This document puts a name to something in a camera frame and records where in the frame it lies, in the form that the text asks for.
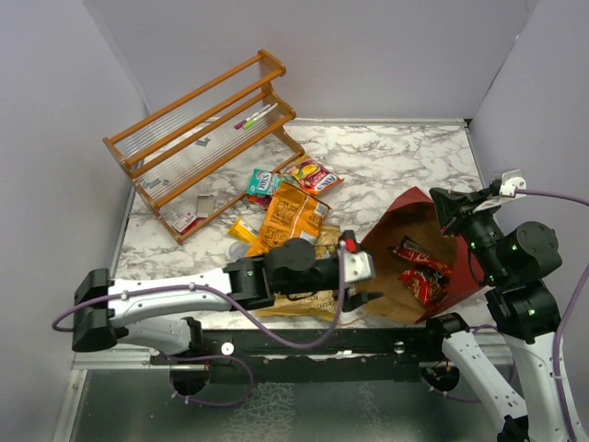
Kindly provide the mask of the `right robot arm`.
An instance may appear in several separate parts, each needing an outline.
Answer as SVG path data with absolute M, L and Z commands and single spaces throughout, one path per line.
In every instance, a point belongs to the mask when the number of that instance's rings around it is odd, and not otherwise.
M 493 217 L 502 204 L 534 195 L 522 184 L 495 180 L 477 192 L 430 190 L 443 234 L 465 240 L 468 257 L 483 271 L 487 307 L 510 349 L 521 389 L 502 376 L 459 317 L 437 320 L 439 329 L 423 336 L 422 348 L 431 359 L 447 357 L 456 366 L 489 414 L 498 440 L 585 441 L 562 337 L 588 275 L 582 274 L 560 311 L 544 283 L 562 264 L 554 230 L 528 221 L 505 235 Z

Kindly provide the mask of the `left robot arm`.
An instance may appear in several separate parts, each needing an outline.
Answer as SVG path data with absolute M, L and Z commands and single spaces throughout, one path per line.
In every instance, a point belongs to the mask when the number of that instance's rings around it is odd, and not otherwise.
M 372 255 L 350 235 L 323 259 L 308 241 L 292 238 L 265 254 L 184 277 L 133 282 L 114 280 L 108 269 L 98 268 L 75 290 L 72 349 L 91 353 L 128 343 L 189 364 L 201 357 L 203 341 L 187 318 L 174 322 L 165 321 L 166 316 L 237 310 L 251 317 L 253 311 L 272 306 L 279 295 L 321 291 L 335 292 L 341 314 L 382 297 L 357 290 L 358 284 L 373 279 Z

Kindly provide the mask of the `red brown paper bag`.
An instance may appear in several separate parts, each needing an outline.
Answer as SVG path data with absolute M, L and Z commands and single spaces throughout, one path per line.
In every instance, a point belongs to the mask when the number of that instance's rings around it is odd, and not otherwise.
M 375 279 L 356 289 L 382 296 L 363 310 L 399 324 L 414 324 L 480 291 L 483 279 L 469 245 L 445 237 L 433 201 L 413 187 L 388 207 L 362 240 L 374 257 Z

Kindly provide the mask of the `beige snack packet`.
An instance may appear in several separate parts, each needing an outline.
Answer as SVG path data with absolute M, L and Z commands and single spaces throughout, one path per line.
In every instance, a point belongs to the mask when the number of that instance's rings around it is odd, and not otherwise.
M 318 234 L 314 249 L 317 260 L 329 258 L 337 249 L 341 228 L 337 225 L 324 224 Z M 257 311 L 263 317 L 313 316 L 320 320 L 332 321 L 336 310 L 333 292 L 319 291 L 293 295 L 276 295 L 274 304 Z

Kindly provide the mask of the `teal Fox's candy bag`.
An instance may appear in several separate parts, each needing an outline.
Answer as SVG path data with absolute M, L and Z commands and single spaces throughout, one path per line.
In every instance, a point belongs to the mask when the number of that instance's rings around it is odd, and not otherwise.
M 281 173 L 266 169 L 254 169 L 246 189 L 246 194 L 272 197 L 283 182 L 285 182 L 285 177 Z

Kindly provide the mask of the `red rice cracker bag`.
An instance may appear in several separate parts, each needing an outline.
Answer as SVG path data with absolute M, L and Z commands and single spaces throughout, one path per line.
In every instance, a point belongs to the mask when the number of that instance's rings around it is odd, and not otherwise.
M 441 301 L 446 296 L 449 285 L 446 275 L 426 268 L 408 269 L 398 279 L 425 307 Z

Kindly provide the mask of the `yellow snack bar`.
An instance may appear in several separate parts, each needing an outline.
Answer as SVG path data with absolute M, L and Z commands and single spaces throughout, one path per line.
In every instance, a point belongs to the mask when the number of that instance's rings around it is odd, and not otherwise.
M 253 228 L 242 216 L 238 217 L 228 229 L 227 234 L 244 243 L 254 243 L 258 237 L 258 231 Z

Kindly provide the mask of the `orange fruit candy bag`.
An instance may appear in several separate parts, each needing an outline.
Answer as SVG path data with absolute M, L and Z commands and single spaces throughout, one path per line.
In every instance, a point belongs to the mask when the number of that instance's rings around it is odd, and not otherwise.
M 254 203 L 260 206 L 264 211 L 266 211 L 271 203 L 272 197 L 270 195 L 247 195 L 248 200 L 251 203 Z

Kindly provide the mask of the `orange yellow chips bag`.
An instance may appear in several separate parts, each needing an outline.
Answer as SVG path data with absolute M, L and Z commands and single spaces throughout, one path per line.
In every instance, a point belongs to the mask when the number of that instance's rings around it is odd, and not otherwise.
M 258 238 L 245 256 L 260 256 L 291 238 L 314 244 L 329 211 L 330 207 L 316 197 L 290 183 L 282 183 L 271 199 Z

